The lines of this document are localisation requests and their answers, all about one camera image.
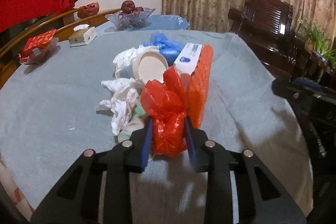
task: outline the tissue box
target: tissue box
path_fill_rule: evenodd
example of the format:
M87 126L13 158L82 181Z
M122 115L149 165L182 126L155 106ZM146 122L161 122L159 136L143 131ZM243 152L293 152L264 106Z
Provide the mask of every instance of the tissue box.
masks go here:
M70 47L88 45L96 36L95 27L75 31L69 37Z

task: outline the white box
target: white box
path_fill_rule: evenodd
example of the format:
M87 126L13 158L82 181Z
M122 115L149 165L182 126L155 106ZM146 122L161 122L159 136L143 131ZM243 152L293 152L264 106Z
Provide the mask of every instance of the white box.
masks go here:
M184 90L187 90L191 75L195 71L202 51L202 44L187 43L174 62L176 70L180 73Z

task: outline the wooden bed frame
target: wooden bed frame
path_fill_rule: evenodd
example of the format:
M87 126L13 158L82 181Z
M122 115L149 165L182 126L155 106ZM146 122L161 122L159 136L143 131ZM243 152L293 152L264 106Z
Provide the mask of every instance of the wooden bed frame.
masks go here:
M65 26L56 30L55 37L59 37L59 41L68 40L69 36L74 32L74 27L80 24L89 24L90 26L97 27L108 21L105 18L105 15L114 14L120 11L120 9L105 10L84 19L74 20L74 13L78 10L79 8L73 9L55 17L53 17L53 15L49 15L42 20L37 21L4 45L4 47L0 49L0 88L3 87L9 77L11 77L20 65L17 57L13 57L11 52L11 50L20 44L20 42L25 42L28 38L45 32L45 29L48 29L48 26L52 29L53 23L60 19L63 20Z

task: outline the paper cup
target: paper cup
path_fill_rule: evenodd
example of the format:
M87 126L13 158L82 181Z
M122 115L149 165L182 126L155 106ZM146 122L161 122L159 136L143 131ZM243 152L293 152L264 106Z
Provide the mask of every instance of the paper cup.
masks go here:
M167 60L158 52L145 52L133 64L115 72L116 78L142 79L146 84L150 80L163 83L163 73L168 69Z

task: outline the pile of trash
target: pile of trash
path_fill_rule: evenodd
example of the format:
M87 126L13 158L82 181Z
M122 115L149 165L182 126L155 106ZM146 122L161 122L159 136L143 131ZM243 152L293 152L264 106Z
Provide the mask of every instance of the pile of trash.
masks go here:
M184 45L162 33L119 53L113 60L115 79L101 82L110 97L97 108L113 112L118 142L144 128L150 115L154 152L173 157L184 151L184 118L189 115L195 128L203 119L212 54L209 45Z

